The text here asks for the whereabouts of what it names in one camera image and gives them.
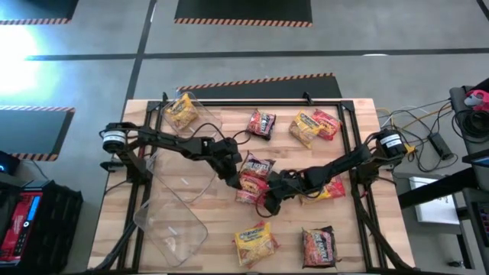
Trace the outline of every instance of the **gray floor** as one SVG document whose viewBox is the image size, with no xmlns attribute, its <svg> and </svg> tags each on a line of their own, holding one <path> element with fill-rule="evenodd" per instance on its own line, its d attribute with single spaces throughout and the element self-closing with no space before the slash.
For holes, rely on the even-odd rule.
<svg viewBox="0 0 489 275">
<path fill-rule="evenodd" d="M 82 190 L 83 208 L 67 272 L 86 268 L 107 174 L 108 159 L 98 131 L 118 121 L 134 60 L 21 61 L 26 55 L 136 53 L 149 0 L 79 0 L 73 22 L 60 26 L 1 26 L 0 104 L 76 107 L 60 158 L 40 163 L 58 183 Z M 153 14 L 146 53 L 246 50 L 395 50 L 488 47 L 489 21 L 474 1 L 313 0 L 313 28 L 273 28 L 173 24 L 177 0 L 160 0 Z M 198 60 L 144 60 L 134 97 L 159 99 L 177 86 L 333 72 L 345 98 L 373 98 L 394 110 L 449 97 L 449 88 L 487 78 L 489 54 L 395 57 L 275 57 Z M 427 108 L 433 111 L 438 106 Z M 463 142 L 450 118 L 441 134 L 459 156 Z M 397 123 L 410 119 L 399 117 Z M 431 125 L 433 118 L 426 122 Z M 426 135 L 419 125 L 412 128 Z M 427 149 L 423 163 L 435 161 Z M 454 173 L 465 165 L 437 171 Z M 405 161 L 398 171 L 416 173 Z M 21 176 L 39 176 L 28 163 Z M 483 273 L 445 265 L 460 258 L 453 235 L 408 232 L 417 267 L 426 271 Z"/>
</svg>

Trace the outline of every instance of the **wooden table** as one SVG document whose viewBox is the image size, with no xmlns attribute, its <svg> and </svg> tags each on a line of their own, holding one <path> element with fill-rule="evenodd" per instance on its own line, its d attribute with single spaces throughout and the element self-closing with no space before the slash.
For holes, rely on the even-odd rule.
<svg viewBox="0 0 489 275">
<path fill-rule="evenodd" d="M 371 132 L 378 131 L 377 114 L 372 99 L 353 100 L 355 102 L 361 139 L 363 140 Z M 146 105 L 147 100 L 128 101 L 123 121 L 131 121 L 136 125 L 142 125 Z M 337 115 L 333 107 L 320 108 L 332 115 Z M 274 166 L 277 170 L 324 165 L 343 155 L 345 151 L 340 134 L 336 135 L 333 141 L 315 139 L 312 150 L 305 148 L 298 140 L 290 136 L 288 133 L 289 124 L 300 109 L 312 114 L 315 107 L 260 107 L 263 112 L 277 114 L 277 123 L 272 140 L 266 142 L 260 138 L 253 137 L 248 143 L 240 146 L 241 154 L 245 156 L 247 150 L 249 150 L 259 158 L 273 158 L 277 161 Z M 209 107 L 209 110 L 214 116 L 222 120 L 224 135 L 232 136 L 237 131 L 245 129 L 254 108 Z M 352 140 L 353 134 L 351 133 L 348 114 L 345 119 L 351 144 L 355 144 Z M 163 130 L 169 131 L 170 129 L 164 126 Z M 178 174 L 182 172 L 173 171 L 172 173 Z M 158 169 L 155 171 L 155 175 L 158 177 L 170 177 L 172 173 L 161 173 Z M 390 174 L 387 173 L 382 174 L 382 176 L 390 178 Z M 343 173 L 341 177 L 346 189 L 345 198 L 324 200 L 305 206 L 300 205 L 297 197 L 283 202 L 280 214 L 267 220 L 271 222 L 272 232 L 281 247 L 275 255 L 255 265 L 252 269 L 253 271 L 298 273 L 365 270 L 357 219 L 355 218 L 355 207 L 353 198 L 350 195 L 348 173 Z M 107 188 L 122 181 L 124 178 L 125 171 L 113 173 L 108 179 Z M 153 186 L 152 195 L 160 192 L 167 193 L 163 184 L 157 180 L 154 180 Z M 119 239 L 124 226 L 130 190 L 130 184 L 122 185 L 105 196 L 89 267 L 99 264 Z M 414 266 L 410 243 L 394 185 L 379 180 L 372 186 L 372 192 L 382 233 L 403 260 Z M 245 267 L 238 266 L 236 248 L 232 240 L 235 232 L 250 228 L 261 220 L 255 213 L 254 207 L 235 202 L 235 190 L 227 187 L 223 182 L 213 182 L 202 197 L 188 204 L 188 206 L 207 227 L 209 232 L 206 241 L 197 254 L 182 266 L 169 268 L 163 255 L 145 235 L 141 253 L 140 272 L 243 273 L 249 271 Z M 337 264 L 338 269 L 303 270 L 302 228 L 322 228 L 328 225 L 332 225 L 335 229 L 338 256 L 342 259 Z M 370 236 L 368 240 L 372 258 L 374 259 L 374 266 L 378 267 L 374 239 Z M 132 259 L 132 249 L 130 248 L 129 251 L 128 261 Z"/>
</svg>

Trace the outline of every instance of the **hazard stripe tape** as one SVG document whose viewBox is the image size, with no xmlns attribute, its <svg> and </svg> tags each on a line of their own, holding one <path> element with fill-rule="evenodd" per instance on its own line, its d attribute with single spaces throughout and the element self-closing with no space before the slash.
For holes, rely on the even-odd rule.
<svg viewBox="0 0 489 275">
<path fill-rule="evenodd" d="M 44 112 L 75 112 L 74 107 L 39 107 L 39 106 L 10 106 L 0 105 L 4 111 L 44 111 Z"/>
<path fill-rule="evenodd" d="M 19 160 L 55 161 L 58 158 L 58 154 L 13 153 L 10 155 L 17 157 Z"/>
<path fill-rule="evenodd" d="M 265 26 L 265 27 L 295 27 L 310 28 L 312 22 L 308 21 L 283 21 L 283 20 L 248 20 L 248 19 L 213 19 L 213 18 L 176 18 L 175 24 L 223 24 L 240 26 Z"/>
<path fill-rule="evenodd" d="M 200 84 L 193 86 L 180 86 L 177 87 L 177 91 L 186 91 L 191 89 L 205 89 L 205 88 L 213 88 L 213 87 L 221 87 L 221 86 L 236 86 L 243 84 L 255 84 L 255 83 L 266 83 L 266 82 L 276 82 L 276 81 L 284 81 L 284 80 L 295 80 L 295 79 L 305 79 L 305 78 L 316 78 L 316 77 L 330 77 L 335 76 L 333 73 L 314 73 L 309 75 L 300 75 L 300 76 L 283 76 L 283 77 L 271 77 L 266 79 L 253 79 L 253 80 L 242 80 L 242 81 L 232 81 L 232 82 L 222 82 L 222 83 L 212 83 L 212 84 Z"/>
<path fill-rule="evenodd" d="M 32 25 L 32 24 L 68 24 L 67 18 L 39 18 L 39 19 L 12 19 L 0 20 L 0 25 Z"/>
</svg>

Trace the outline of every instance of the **ramen packet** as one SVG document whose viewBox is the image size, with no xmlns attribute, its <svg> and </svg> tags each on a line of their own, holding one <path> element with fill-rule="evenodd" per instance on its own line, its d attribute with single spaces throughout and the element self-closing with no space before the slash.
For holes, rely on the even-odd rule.
<svg viewBox="0 0 489 275">
<path fill-rule="evenodd" d="M 279 244 L 271 234 L 270 222 L 259 222 L 253 228 L 235 233 L 239 266 L 252 268 L 260 260 L 275 254 Z"/>
<path fill-rule="evenodd" d="M 333 118 L 331 115 L 328 115 L 319 109 L 316 109 L 314 112 L 313 119 L 324 126 L 324 129 L 319 131 L 318 137 L 327 141 L 332 141 L 333 137 L 342 126 L 342 123 L 338 119 Z"/>
<path fill-rule="evenodd" d="M 186 93 L 165 112 L 179 130 L 184 129 L 190 122 L 199 117 L 196 107 Z"/>
<path fill-rule="evenodd" d="M 335 267 L 338 262 L 332 226 L 313 230 L 303 229 L 303 245 L 303 268 Z"/>
<path fill-rule="evenodd" d="M 306 115 L 303 111 L 297 114 L 289 126 L 289 132 L 309 149 L 312 147 L 314 137 L 322 129 L 324 129 L 324 126 Z"/>
<path fill-rule="evenodd" d="M 241 167 L 240 175 L 249 175 L 265 180 L 270 171 L 272 171 L 274 164 L 275 160 L 260 160 L 248 152 L 246 160 Z"/>
<path fill-rule="evenodd" d="M 329 183 L 324 185 L 321 194 L 318 195 L 317 192 L 314 192 L 307 196 L 300 195 L 300 201 L 302 205 L 306 205 L 323 199 L 336 199 L 343 196 L 345 196 L 345 187 L 343 186 L 342 178 L 340 176 L 335 176 Z"/>
<path fill-rule="evenodd" d="M 236 202 L 255 204 L 258 201 L 258 205 L 264 204 L 265 198 L 260 196 L 260 194 L 268 190 L 266 180 L 249 175 L 241 175 L 239 183 L 242 189 L 236 191 Z"/>
<path fill-rule="evenodd" d="M 260 160 L 252 153 L 248 152 L 241 171 L 239 173 L 239 183 L 241 190 L 236 191 L 237 202 L 264 204 L 264 196 L 260 194 L 268 190 L 267 177 L 272 170 L 275 160 Z"/>
<path fill-rule="evenodd" d="M 276 118 L 276 115 L 259 112 L 256 109 L 251 115 L 246 131 L 269 141 L 272 138 Z"/>
</svg>

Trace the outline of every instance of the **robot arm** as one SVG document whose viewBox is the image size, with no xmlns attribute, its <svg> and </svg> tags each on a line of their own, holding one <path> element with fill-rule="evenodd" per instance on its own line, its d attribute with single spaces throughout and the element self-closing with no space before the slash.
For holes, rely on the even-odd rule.
<svg viewBox="0 0 489 275">
<path fill-rule="evenodd" d="M 137 131 L 135 141 L 128 143 L 129 131 Z M 109 123 L 103 134 L 103 148 L 110 154 L 117 154 L 128 172 L 143 171 L 145 163 L 135 156 L 133 150 L 147 145 L 179 152 L 189 160 L 204 160 L 225 180 L 230 187 L 240 189 L 236 164 L 242 162 L 236 140 L 227 137 L 215 141 L 213 137 L 183 138 L 173 134 L 155 131 L 148 127 L 136 126 L 130 122 Z"/>
<path fill-rule="evenodd" d="M 368 147 L 376 140 L 375 151 Z M 406 148 L 397 131 L 383 130 L 370 135 L 352 152 L 322 167 L 309 167 L 301 171 L 282 170 L 272 172 L 268 178 L 270 189 L 265 194 L 265 209 L 271 215 L 280 211 L 280 203 L 295 195 L 311 195 L 320 192 L 334 176 L 355 169 L 360 183 L 372 182 L 378 169 L 384 165 L 397 165 L 406 155 Z"/>
<path fill-rule="evenodd" d="M 136 141 L 130 144 L 127 142 L 129 131 L 138 132 Z M 128 167 L 128 174 L 146 171 L 144 160 L 136 157 L 133 150 L 151 145 L 179 152 L 190 160 L 204 160 L 218 174 L 219 179 L 224 180 L 230 187 L 241 189 L 236 164 L 242 162 L 242 158 L 238 151 L 238 144 L 233 138 L 226 137 L 220 141 L 215 141 L 212 137 L 183 138 L 127 122 L 110 123 L 102 132 L 104 132 L 104 150 L 117 154 Z M 368 147 L 374 139 L 375 151 Z M 267 179 L 270 189 L 264 194 L 265 209 L 270 214 L 277 215 L 283 200 L 299 194 L 307 196 L 320 192 L 331 178 L 350 169 L 355 169 L 358 182 L 371 182 L 378 176 L 379 167 L 388 164 L 397 165 L 405 154 L 406 148 L 398 132 L 384 129 L 371 134 L 352 152 L 325 166 L 309 167 L 301 171 L 272 172 Z"/>
</svg>

